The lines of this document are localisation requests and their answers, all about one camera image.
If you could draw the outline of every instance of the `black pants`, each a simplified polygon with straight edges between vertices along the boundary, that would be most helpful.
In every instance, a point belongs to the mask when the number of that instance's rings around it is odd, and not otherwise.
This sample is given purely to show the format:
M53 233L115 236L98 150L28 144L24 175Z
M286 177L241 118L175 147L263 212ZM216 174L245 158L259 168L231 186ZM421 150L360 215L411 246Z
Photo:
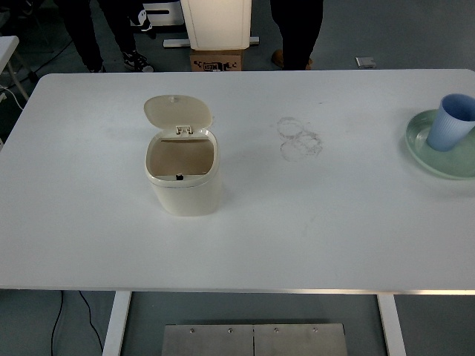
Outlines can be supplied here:
M270 0L270 5L282 35L284 70L305 70L320 33L323 0Z
M59 7L66 31L73 39L82 62L89 70L100 69L103 60L94 32L90 0L54 0L54 2ZM135 1L98 0L98 2L119 49L128 53L135 50L134 33L128 18L131 4Z

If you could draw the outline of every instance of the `table top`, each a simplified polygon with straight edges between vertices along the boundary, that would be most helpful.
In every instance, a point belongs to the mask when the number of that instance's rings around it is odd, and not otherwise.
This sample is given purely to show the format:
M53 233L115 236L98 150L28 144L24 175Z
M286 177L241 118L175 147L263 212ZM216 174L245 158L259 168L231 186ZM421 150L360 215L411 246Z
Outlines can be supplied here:
M0 73L10 61L18 43L19 39L16 36L0 36Z
M455 92L475 73L48 75L0 153L0 288L475 294L475 181L404 143ZM166 213L145 175L168 94L213 114L213 214Z

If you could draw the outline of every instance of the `water ring stain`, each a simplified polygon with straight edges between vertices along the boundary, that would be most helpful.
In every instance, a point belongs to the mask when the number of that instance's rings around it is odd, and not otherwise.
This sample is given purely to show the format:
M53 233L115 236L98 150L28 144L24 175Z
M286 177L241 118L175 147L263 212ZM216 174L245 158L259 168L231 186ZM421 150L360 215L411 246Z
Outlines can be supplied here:
M317 156L323 149L318 134L305 128L305 125L293 118L284 117L277 123L279 137L284 141L281 154L290 162L297 162L311 156Z

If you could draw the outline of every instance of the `brown shoe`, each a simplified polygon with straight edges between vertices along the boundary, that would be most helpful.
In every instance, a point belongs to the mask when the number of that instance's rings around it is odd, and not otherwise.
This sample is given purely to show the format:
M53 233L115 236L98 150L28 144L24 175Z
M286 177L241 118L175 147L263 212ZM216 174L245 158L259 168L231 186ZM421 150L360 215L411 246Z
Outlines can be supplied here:
M284 67L284 53L282 52L282 50L275 50L272 56L270 57L270 60L272 63L274 63L278 67L280 68ZM307 66L305 67L305 70L311 70L312 63L313 63L313 60L309 58L309 62Z

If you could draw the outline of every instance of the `black cable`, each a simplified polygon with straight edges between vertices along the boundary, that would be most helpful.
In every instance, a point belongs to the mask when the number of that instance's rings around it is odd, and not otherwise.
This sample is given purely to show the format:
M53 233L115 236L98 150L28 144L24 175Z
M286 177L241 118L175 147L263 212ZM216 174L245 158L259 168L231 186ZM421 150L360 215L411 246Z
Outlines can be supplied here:
M86 300L86 298L84 298L84 295L82 295L82 292L79 291L79 294L81 294L81 297L82 297L82 300L84 300L84 303L86 303L86 306L88 306L88 309L89 309L89 324L91 325L92 329L94 329L94 331L96 332L96 335L97 335L97 340L99 340L99 345L101 346L101 352L104 351L104 347L102 346L102 341L101 341L101 338L99 336L99 332L97 332L96 328L94 327L94 325L92 324L92 320L91 320L91 307L89 306L89 303L88 301Z
M65 45L65 47L60 50L52 59L50 59L49 61L47 61L46 63L43 63L42 65L39 66L39 68L37 70L34 71L34 73L36 73L38 70L42 69L45 65L49 65L54 59L58 58L58 56L63 53L66 48L68 48L70 46L70 44L73 43L73 40L71 39L67 45Z
M58 323L59 317L61 316L63 300L64 300L64 292L61 291L61 306L59 307L58 316L56 317L56 321L54 322L54 326L53 326L53 331L51 332L51 356L53 356L54 331L56 330L56 324Z

